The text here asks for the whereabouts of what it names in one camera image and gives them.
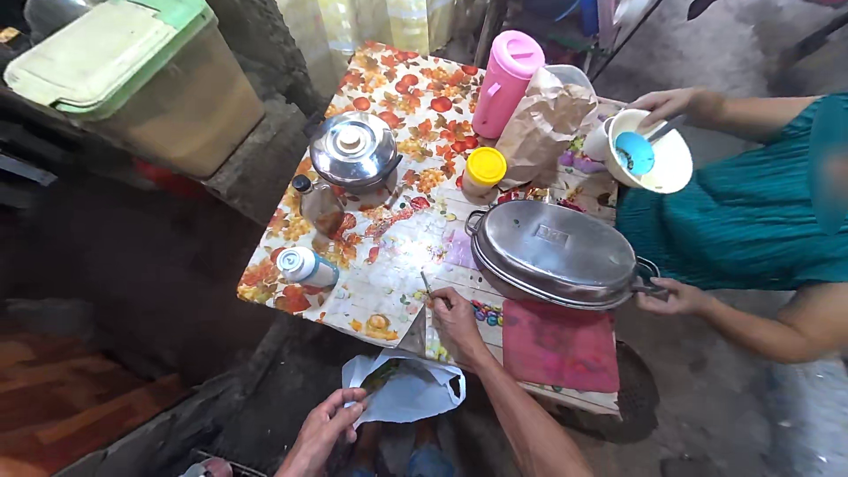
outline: glass bottle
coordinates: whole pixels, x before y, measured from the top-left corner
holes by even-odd
[[[332,237],[344,219],[344,208],[330,184],[315,184],[303,174],[292,179],[292,187],[300,192],[300,215],[315,225],[315,230]]]

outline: plastic jar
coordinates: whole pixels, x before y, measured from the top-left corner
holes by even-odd
[[[277,256],[276,267],[290,283],[323,288],[338,281],[338,268],[306,247],[285,249]]]
[[[468,156],[462,172],[462,192],[482,197],[506,174],[506,159],[495,148],[477,148]]]

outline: person's legs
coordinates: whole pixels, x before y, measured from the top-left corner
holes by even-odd
[[[374,477],[377,446],[380,443],[381,423],[363,423],[360,434],[354,444],[354,454],[350,457],[348,477]]]
[[[436,418],[416,421],[416,442],[406,477],[453,477],[454,466],[442,452],[436,436]]]

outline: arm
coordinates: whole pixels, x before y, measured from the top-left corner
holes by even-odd
[[[365,390],[361,388],[336,390],[313,409],[274,477],[324,475],[326,460],[338,438],[344,435],[349,442],[356,441],[353,424],[367,407],[364,399]],[[354,401],[353,406],[344,407],[345,402],[351,401]]]
[[[848,344],[848,283],[822,283],[799,290],[774,321],[736,310],[676,280],[655,282],[672,292],[668,302],[640,294],[640,308],[658,314],[694,314],[728,340],[776,362],[814,361]]]
[[[628,107],[651,111],[641,126],[686,114],[693,126],[764,142],[777,136],[817,97],[728,98],[703,88],[648,93]]]
[[[441,329],[482,380],[522,474],[591,476],[571,437],[492,356],[477,329],[471,303],[452,288],[433,295]],[[450,302],[450,310],[443,300]]]

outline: hand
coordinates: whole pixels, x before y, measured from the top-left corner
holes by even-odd
[[[704,290],[671,278],[653,277],[650,281],[668,289],[668,301],[638,292],[636,294],[636,305],[657,315],[697,315],[706,311],[715,300],[712,295],[707,294]]]
[[[702,90],[693,87],[684,89],[671,89],[668,91],[654,91],[653,93],[645,94],[631,104],[628,104],[629,109],[644,109],[651,111],[639,127],[651,127],[661,120],[670,120],[674,116],[681,115],[687,112],[689,106],[695,101],[695,97]]]
[[[365,390],[362,388],[336,390],[313,409],[300,427],[298,439],[275,477],[324,474],[324,464],[338,437],[344,434],[348,442],[356,441],[353,424],[365,411],[364,399]],[[345,402],[351,401],[356,403],[344,407]]]
[[[477,329],[477,320],[474,318],[474,307],[471,302],[456,293],[453,287],[438,289],[432,292],[435,297],[433,310],[436,311],[442,330],[448,338],[460,347],[460,351],[471,357],[473,351],[482,347],[485,349],[483,337]],[[450,303],[450,309],[444,301]]]

